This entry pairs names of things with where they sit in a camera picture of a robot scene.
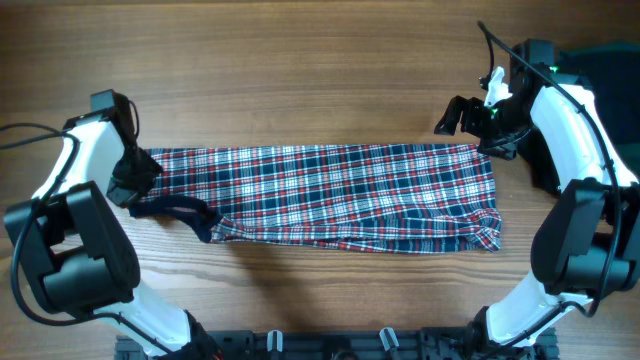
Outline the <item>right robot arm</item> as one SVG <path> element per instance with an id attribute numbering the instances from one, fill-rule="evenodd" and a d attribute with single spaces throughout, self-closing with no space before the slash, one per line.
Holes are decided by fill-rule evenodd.
<path id="1" fill-rule="evenodd" d="M 486 96 L 453 98 L 438 135 L 466 132 L 482 154 L 522 155 L 558 200 L 532 241 L 529 273 L 466 329 L 468 355 L 518 355 L 572 310 L 593 316 L 639 279 L 639 181 L 617 154 L 586 75 L 556 65 L 551 42 L 529 39 L 492 66 Z"/>

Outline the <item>plaid sleeveless shirt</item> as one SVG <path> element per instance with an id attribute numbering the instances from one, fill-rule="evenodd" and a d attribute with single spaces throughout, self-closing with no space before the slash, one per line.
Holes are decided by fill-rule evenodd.
<path id="1" fill-rule="evenodd" d="M 472 145 L 154 148 L 162 167 L 129 211 L 205 243 L 432 254 L 501 246 L 491 163 Z"/>

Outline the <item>black mesh shorts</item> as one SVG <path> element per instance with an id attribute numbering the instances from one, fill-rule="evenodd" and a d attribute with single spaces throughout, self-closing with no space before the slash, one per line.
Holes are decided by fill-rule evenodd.
<path id="1" fill-rule="evenodd" d="M 639 181 L 639 46 L 613 43 L 561 52 L 557 65 L 562 71 L 578 71 L 590 88 L 583 103 L 593 110 L 594 121 L 605 133 L 610 155 L 615 160 L 618 182 L 628 187 Z M 593 177 L 608 185 L 601 167 L 602 156 L 588 124 L 577 114 L 560 120 L 551 113 L 558 109 L 548 94 L 534 106 L 543 124 L 519 145 L 529 163 L 535 187 L 557 195 L 572 179 Z"/>

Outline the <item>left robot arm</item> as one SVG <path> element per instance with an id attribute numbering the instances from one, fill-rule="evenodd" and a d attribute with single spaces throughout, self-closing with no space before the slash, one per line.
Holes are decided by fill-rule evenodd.
<path id="1" fill-rule="evenodd" d="M 135 104 L 112 89 L 90 111 L 43 138 L 63 149 L 45 183 L 4 216 L 14 246 L 10 282 L 31 320 L 67 327 L 102 320 L 137 342 L 147 358 L 221 359 L 222 348 L 188 311 L 141 279 L 135 249 L 111 208 L 129 208 L 161 166 L 137 144 Z"/>

